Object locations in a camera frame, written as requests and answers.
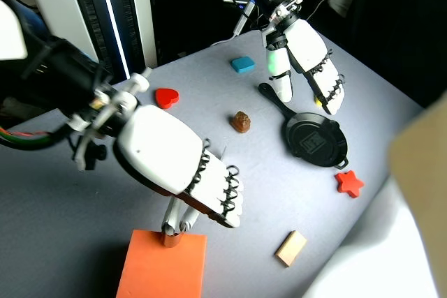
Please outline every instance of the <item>robotic hand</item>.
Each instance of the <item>robotic hand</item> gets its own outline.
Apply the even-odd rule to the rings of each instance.
[[[304,74],[315,97],[328,114],[335,114],[344,98],[344,76],[330,60],[323,39],[299,18],[302,0],[285,0],[271,14],[263,30],[268,70],[279,99],[292,99],[291,65]]]
[[[115,137],[113,151],[121,166],[152,190],[175,198],[164,227],[175,229],[175,214],[169,214],[175,212],[173,207],[177,211],[179,200],[190,206],[179,223],[181,231],[192,226],[198,212],[226,227],[240,225],[243,185],[238,169],[209,152],[209,142],[179,119],[156,106],[139,104],[135,95],[149,88],[150,69],[134,73],[118,91],[108,84],[110,76],[101,64],[51,36],[29,9],[0,0],[0,17],[2,89],[26,102],[59,108],[69,118],[57,131],[35,140],[17,141],[0,132],[0,144],[44,149],[79,132],[73,159],[79,170],[91,170],[96,159],[105,158],[99,150],[105,147],[94,139]]]

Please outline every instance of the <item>led light strip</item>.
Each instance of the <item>led light strip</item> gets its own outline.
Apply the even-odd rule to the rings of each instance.
[[[121,38],[119,37],[118,26],[117,26],[117,22],[115,21],[115,14],[113,13],[112,2],[110,0],[105,0],[105,3],[107,4],[110,21],[112,22],[113,33],[115,35],[115,38],[117,39],[119,55],[121,56],[121,60],[122,60],[123,67],[124,67],[124,72],[126,73],[126,78],[129,79],[130,78],[129,69],[127,68],[126,57],[124,56],[124,51],[123,51],[123,47],[121,44]]]

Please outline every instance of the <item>pan handle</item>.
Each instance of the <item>pan handle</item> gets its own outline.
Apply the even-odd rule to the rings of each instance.
[[[334,165],[334,167],[341,170],[344,167],[346,167],[348,164],[349,164],[348,158],[345,157],[344,160],[342,161],[341,165]]]
[[[278,98],[274,89],[269,84],[260,83],[258,86],[258,90],[264,97],[278,106],[282,114],[284,114],[286,118],[291,119],[296,115],[294,111],[283,104],[283,102]]]

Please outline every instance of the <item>red star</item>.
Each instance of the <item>red star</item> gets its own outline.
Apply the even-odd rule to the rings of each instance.
[[[352,198],[357,198],[360,195],[360,188],[365,185],[352,170],[346,174],[336,174],[335,178],[339,182],[338,192],[346,192]]]

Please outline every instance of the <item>wooden block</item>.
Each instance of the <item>wooden block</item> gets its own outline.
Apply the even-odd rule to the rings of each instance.
[[[134,230],[117,298],[200,298],[207,238],[183,234],[176,247],[160,232]]]
[[[294,230],[288,235],[287,239],[279,247],[275,255],[284,262],[287,267],[290,267],[292,263],[295,262],[296,257],[306,243],[306,238]]]

